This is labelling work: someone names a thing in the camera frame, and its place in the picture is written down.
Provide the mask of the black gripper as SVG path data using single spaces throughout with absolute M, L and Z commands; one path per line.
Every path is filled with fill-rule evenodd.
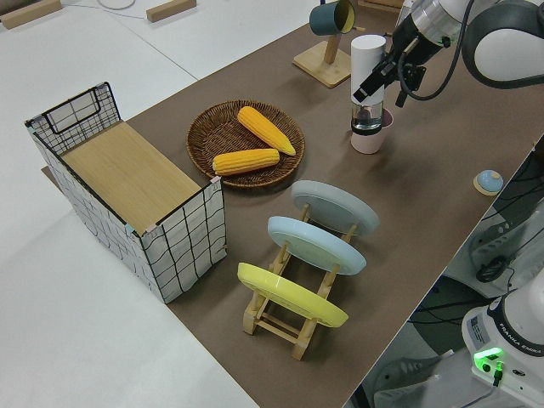
M 417 29 L 410 14 L 395 28 L 392 40 L 386 59 L 353 91 L 355 103 L 383 102 L 385 89 L 399 80 L 400 90 L 395 105 L 403 107 L 411 90 L 421 86 L 426 70 L 422 65 L 441 50 Z M 405 79 L 399 79 L 396 68 L 402 53 L 406 53 L 403 63 Z

